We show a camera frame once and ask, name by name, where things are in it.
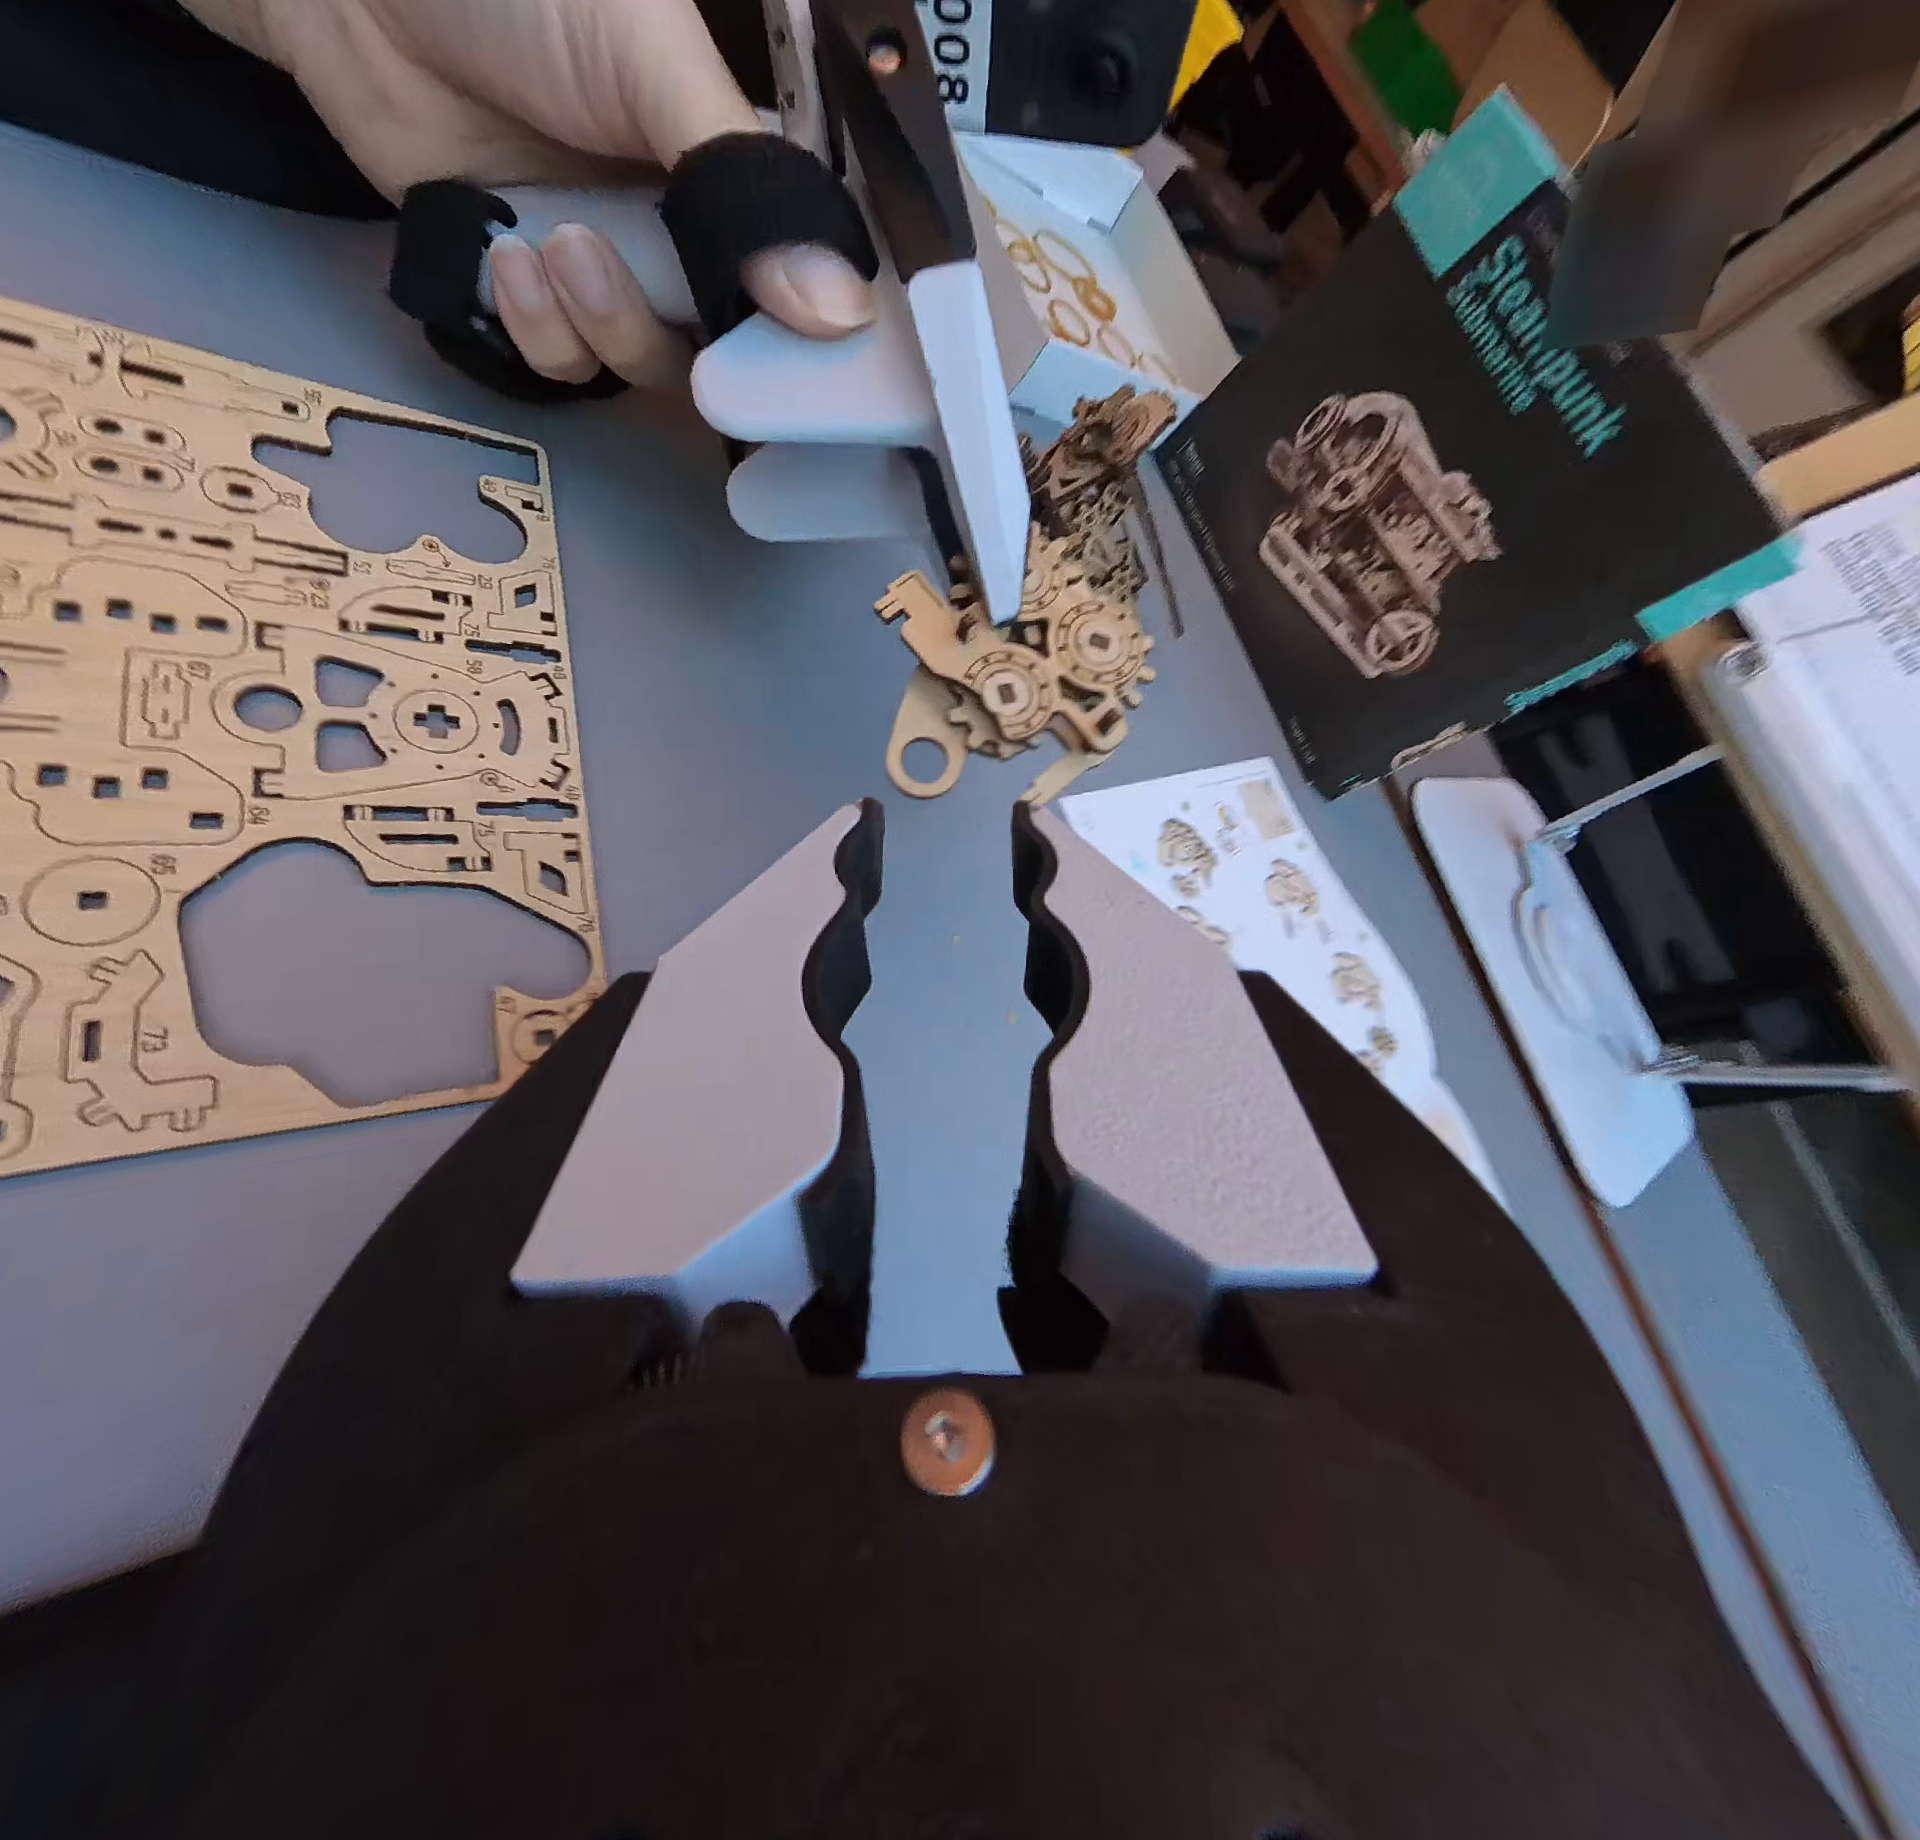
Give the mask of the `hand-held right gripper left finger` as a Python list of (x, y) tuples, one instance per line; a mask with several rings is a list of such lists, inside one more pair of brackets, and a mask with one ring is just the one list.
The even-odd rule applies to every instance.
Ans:
[(882, 804), (840, 806), (660, 955), (516, 1292), (646, 1296), (682, 1332), (756, 1303), (808, 1371), (862, 1367), (875, 1173), (844, 1031), (873, 984), (882, 866)]

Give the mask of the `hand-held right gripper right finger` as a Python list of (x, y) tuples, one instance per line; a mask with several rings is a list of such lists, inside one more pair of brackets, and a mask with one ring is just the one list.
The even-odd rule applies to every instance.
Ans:
[(1063, 819), (1013, 809), (1032, 1071), (1002, 1332), (1090, 1367), (1137, 1309), (1207, 1332), (1231, 1292), (1364, 1288), (1378, 1256), (1220, 946)]

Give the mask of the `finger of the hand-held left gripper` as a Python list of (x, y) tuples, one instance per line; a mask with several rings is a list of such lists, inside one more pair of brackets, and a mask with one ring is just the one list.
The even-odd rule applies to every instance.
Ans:
[(976, 258), (911, 271), (906, 313), (931, 381), (948, 498), (996, 626), (1020, 615), (1032, 504)]

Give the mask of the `wooden gear assembly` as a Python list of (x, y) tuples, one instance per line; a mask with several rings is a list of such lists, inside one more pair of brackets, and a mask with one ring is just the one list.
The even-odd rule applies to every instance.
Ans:
[(918, 664), (886, 744), (886, 773), (911, 797), (945, 796), (972, 753), (1011, 761), (1048, 739), (1060, 757), (1024, 801), (1060, 797), (1120, 749), (1155, 674), (1137, 554), (1116, 528), (1054, 539), (1032, 526), (1007, 625), (989, 622), (976, 589), (923, 573), (891, 581), (873, 612)]

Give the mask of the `laser-cut wooden parts sheet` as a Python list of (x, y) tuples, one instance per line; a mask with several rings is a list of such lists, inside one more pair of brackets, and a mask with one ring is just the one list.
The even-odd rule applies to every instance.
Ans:
[[(606, 989), (538, 442), (86, 315), (3, 306), (3, 1173), (483, 1103)], [(260, 462), (362, 419), (493, 450), (479, 560), (325, 530)], [(352, 1110), (203, 1031), (189, 897), (274, 844), (376, 888), (493, 894), (581, 940), (496, 984), (493, 1072)]]

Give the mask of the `grey desk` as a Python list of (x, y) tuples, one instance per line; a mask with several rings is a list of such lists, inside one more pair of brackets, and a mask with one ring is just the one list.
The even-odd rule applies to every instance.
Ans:
[[(843, 801), (882, 796), (918, 554), (762, 547), (673, 402), (512, 406), (387, 302), (380, 227), (5, 129), (5, 292), (537, 441), (558, 484), (612, 968), (642, 968)], [(871, 1362), (1011, 1362), (992, 1290), (1044, 1024), (1011, 770), (886, 797), (849, 1042), (878, 1176)], [(1914, 1566), (1698, 1154), (1611, 1248), (1546, 1142), (1396, 817), (1309, 804), (1396, 949), (1519, 1221), (1649, 1426), (1716, 1597), (1851, 1811), (1914, 1834)], [(305, 1317), (471, 1110), (5, 1180), (5, 1606), (176, 1551)]]

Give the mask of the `person's left hand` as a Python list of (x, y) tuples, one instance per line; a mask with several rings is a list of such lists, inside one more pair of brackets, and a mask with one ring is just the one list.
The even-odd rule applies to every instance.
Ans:
[[(691, 0), (176, 0), (290, 74), (388, 200), (471, 183), (628, 182), (765, 127)], [(523, 363), (558, 384), (612, 374), (682, 387), (691, 348), (608, 239), (559, 223), (490, 249), (493, 297)], [(814, 244), (743, 263), (759, 311), (812, 339), (873, 322), (873, 284)]]

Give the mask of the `small wooden mechanical model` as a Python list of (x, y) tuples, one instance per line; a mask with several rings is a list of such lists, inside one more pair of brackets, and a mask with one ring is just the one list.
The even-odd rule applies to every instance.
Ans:
[(1105, 398), (1077, 398), (1050, 445), (1020, 437), (1020, 462), (1033, 520), (1068, 545), (1090, 585), (1134, 604), (1152, 573), (1171, 635), (1182, 637), (1184, 612), (1141, 481), (1141, 458), (1173, 419), (1177, 405), (1160, 388), (1120, 387)]

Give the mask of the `white cardboard box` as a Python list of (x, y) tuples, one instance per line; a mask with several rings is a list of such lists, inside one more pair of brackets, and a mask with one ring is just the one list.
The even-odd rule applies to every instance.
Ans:
[(1152, 182), (1114, 147), (957, 136), (1011, 402), (1160, 392), (1184, 416), (1238, 363)]

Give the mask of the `pile of tan rubber bands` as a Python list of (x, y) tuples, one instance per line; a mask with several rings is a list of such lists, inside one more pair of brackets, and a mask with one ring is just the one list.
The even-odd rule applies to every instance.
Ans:
[(1159, 388), (1184, 388), (1142, 288), (1101, 235), (1090, 245), (1058, 227), (1028, 227), (992, 206), (996, 241), (1044, 335)]

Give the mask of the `white instruction booklet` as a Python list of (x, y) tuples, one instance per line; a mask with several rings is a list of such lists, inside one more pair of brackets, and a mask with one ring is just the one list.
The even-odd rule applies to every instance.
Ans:
[(1241, 972), (1282, 986), (1507, 1205), (1428, 1010), (1269, 758), (1075, 791), (1060, 817)]

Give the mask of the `stack of yellow plastic bins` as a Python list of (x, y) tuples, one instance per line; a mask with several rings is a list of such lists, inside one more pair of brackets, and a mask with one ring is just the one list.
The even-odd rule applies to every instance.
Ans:
[(1168, 112), (1173, 112), (1186, 94), (1204, 77), (1204, 73), (1225, 54), (1234, 51), (1243, 38), (1243, 21), (1238, 19), (1231, 0), (1198, 0), (1195, 15), (1186, 31), (1186, 47), (1173, 77), (1168, 95)]

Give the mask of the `black puzzle kit box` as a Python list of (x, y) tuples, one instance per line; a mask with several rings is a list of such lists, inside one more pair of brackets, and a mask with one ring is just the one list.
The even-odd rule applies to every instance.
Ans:
[(1799, 560), (1665, 345), (1546, 339), (1567, 214), (1557, 153), (1498, 91), (1152, 449), (1325, 797)]

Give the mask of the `black cushioned pad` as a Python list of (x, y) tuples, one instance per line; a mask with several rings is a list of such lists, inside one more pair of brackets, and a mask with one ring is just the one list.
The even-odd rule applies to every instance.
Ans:
[(3, 0), (3, 122), (288, 213), (393, 218), (300, 87), (179, 0)]

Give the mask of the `printed instruction sheet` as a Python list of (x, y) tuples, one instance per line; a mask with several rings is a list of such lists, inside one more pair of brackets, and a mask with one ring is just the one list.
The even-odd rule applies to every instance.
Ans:
[(1879, 949), (1918, 964), (1918, 477), (1814, 515), (1796, 568), (1742, 598), (1767, 729), (1820, 853)]

